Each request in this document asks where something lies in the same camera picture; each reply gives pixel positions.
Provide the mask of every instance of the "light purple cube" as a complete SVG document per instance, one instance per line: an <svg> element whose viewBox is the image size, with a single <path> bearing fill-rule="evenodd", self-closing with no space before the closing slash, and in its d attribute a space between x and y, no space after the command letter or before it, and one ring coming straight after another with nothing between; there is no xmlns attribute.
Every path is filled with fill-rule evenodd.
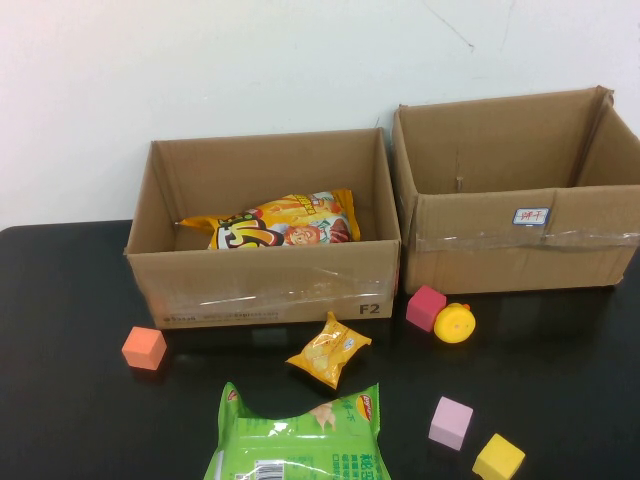
<svg viewBox="0 0 640 480"><path fill-rule="evenodd" d="M473 408L442 397L431 420L429 438L454 450L460 450L472 414Z"/></svg>

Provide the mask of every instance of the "yellow round object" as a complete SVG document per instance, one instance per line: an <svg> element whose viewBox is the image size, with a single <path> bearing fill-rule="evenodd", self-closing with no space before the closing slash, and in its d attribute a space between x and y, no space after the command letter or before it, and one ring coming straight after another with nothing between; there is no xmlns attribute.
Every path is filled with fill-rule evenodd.
<svg viewBox="0 0 640 480"><path fill-rule="evenodd" d="M438 314L433 331L447 343L464 342L476 328L476 318L466 306L452 303Z"/></svg>

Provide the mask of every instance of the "red cube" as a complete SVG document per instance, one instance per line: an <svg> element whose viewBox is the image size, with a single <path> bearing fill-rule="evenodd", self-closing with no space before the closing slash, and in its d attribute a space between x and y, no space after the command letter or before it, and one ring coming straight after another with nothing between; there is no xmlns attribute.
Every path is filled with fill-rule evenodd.
<svg viewBox="0 0 640 480"><path fill-rule="evenodd" d="M436 316L447 305L447 297L426 285L411 297L407 306L407 320L421 329L430 332L436 322Z"/></svg>

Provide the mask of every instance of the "yellow cube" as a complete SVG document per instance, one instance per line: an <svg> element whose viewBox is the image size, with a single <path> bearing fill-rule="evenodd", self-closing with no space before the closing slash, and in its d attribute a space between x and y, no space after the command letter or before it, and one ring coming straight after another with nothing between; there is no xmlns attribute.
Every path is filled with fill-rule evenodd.
<svg viewBox="0 0 640 480"><path fill-rule="evenodd" d="M511 445L497 433L476 458L471 469L484 480L508 480L524 460L524 452Z"/></svg>

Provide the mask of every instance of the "clear tape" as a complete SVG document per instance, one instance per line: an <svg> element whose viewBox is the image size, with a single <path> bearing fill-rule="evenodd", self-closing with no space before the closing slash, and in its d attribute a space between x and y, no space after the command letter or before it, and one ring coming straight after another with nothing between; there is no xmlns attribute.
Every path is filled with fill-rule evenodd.
<svg viewBox="0 0 640 480"><path fill-rule="evenodd" d="M532 235L525 231L521 236L493 235L485 232L480 232L472 237L419 238L416 236L416 250L418 252L509 247L601 249L638 246L640 246L640 233L600 233L585 230L540 235Z"/></svg>
<svg viewBox="0 0 640 480"><path fill-rule="evenodd" d="M159 304L165 322L171 323L225 323L242 318L277 319L287 310L300 305L318 303L384 303L392 299L395 285L395 269L384 281L363 280L356 276L322 268L301 269L302 276L311 281L292 281L287 288L283 282L262 285L257 291L247 288L244 283L230 284L227 289L211 291L190 291L179 294L181 288L174 288L173 295L163 295Z"/></svg>

